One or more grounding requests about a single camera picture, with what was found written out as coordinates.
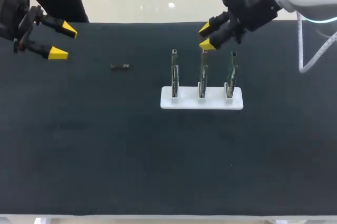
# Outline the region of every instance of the small black component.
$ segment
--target small black component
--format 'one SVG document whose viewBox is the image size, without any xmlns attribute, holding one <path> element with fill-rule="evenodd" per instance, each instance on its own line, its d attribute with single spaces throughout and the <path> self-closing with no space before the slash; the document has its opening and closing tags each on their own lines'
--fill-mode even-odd
<svg viewBox="0 0 337 224">
<path fill-rule="evenodd" d="M 200 69 L 199 98 L 205 98 L 206 87 L 207 87 L 207 75 L 208 75 L 207 51 L 206 50 L 202 50 L 200 68 L 201 69 Z"/>
<path fill-rule="evenodd" d="M 129 64 L 111 64 L 111 70 L 129 70 Z"/>
<path fill-rule="evenodd" d="M 233 93 L 234 93 L 234 87 L 236 83 L 236 76 L 237 76 L 237 62 L 236 62 L 236 52 L 232 52 L 232 56 L 230 59 L 230 66 L 229 66 L 229 72 L 228 72 L 228 77 L 227 77 L 227 82 L 226 82 L 226 93 L 227 93 L 227 98 L 233 98 Z"/>
<path fill-rule="evenodd" d="M 178 65 L 178 52 L 176 49 L 172 50 L 171 56 L 171 75 L 172 75 L 172 97 L 178 97 L 179 89 L 179 65 Z"/>
</svg>

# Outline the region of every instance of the black tablecloth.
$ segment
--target black tablecloth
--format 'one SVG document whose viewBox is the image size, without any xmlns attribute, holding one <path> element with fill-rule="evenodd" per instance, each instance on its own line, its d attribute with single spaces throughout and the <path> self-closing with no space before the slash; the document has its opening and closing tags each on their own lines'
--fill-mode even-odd
<svg viewBox="0 0 337 224">
<path fill-rule="evenodd" d="M 197 84 L 201 26 L 36 27 L 66 62 L 1 40 L 0 213 L 337 215 L 337 45 L 302 75 L 296 22 L 272 22 L 210 54 L 223 86 L 237 51 L 242 111 L 163 110 L 171 49 L 180 85 Z M 305 26 L 309 57 L 323 42 Z"/>
</svg>

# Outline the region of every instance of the white stand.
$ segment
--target white stand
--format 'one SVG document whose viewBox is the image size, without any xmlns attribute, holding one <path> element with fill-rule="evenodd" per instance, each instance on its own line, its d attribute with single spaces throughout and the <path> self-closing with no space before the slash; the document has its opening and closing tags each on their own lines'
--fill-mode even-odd
<svg viewBox="0 0 337 224">
<path fill-rule="evenodd" d="M 233 98 L 227 98 L 225 87 L 207 87 L 205 98 L 199 98 L 198 86 L 179 86 L 178 97 L 172 98 L 172 86 L 164 86 L 160 107 L 164 109 L 241 110 L 243 99 L 241 89 L 238 87 L 234 88 Z"/>
</svg>

